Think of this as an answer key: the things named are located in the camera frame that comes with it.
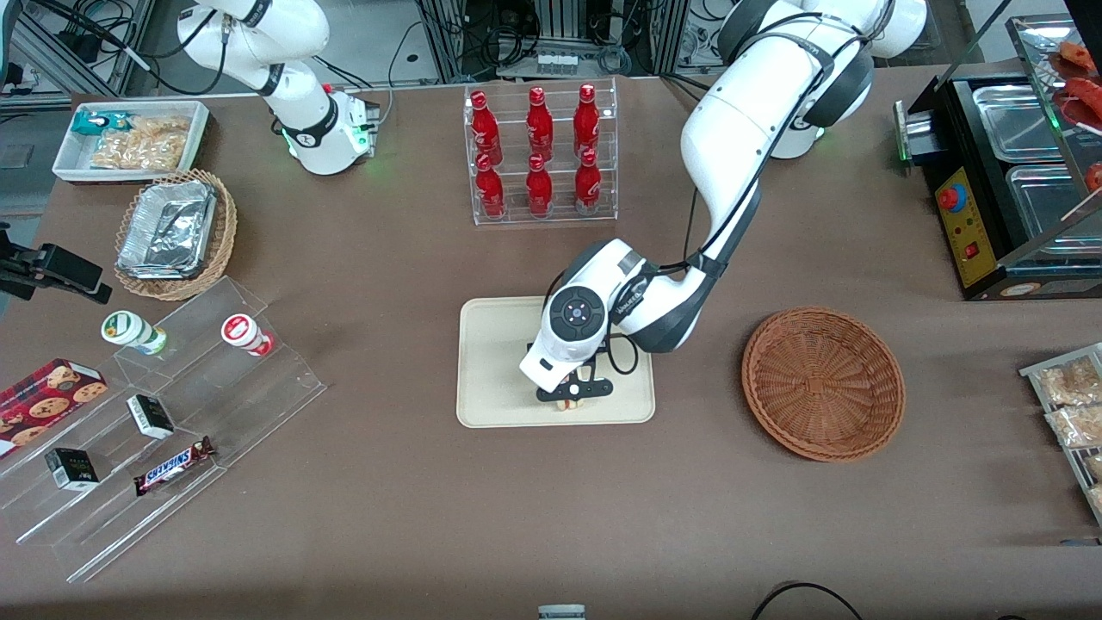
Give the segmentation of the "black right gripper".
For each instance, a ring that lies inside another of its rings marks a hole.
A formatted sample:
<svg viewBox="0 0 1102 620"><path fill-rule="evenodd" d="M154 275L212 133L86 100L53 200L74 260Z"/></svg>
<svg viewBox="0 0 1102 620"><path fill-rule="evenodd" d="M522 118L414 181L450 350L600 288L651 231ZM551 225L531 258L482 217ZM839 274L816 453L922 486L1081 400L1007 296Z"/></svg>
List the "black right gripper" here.
<svg viewBox="0 0 1102 620"><path fill-rule="evenodd" d="M12 243L9 222L1 222L1 290L19 300L32 300L39 289L58 289L98 305L107 305L114 289L102 281L97 267L60 244L39 250ZM43 275L40 279L37 271Z"/></svg>

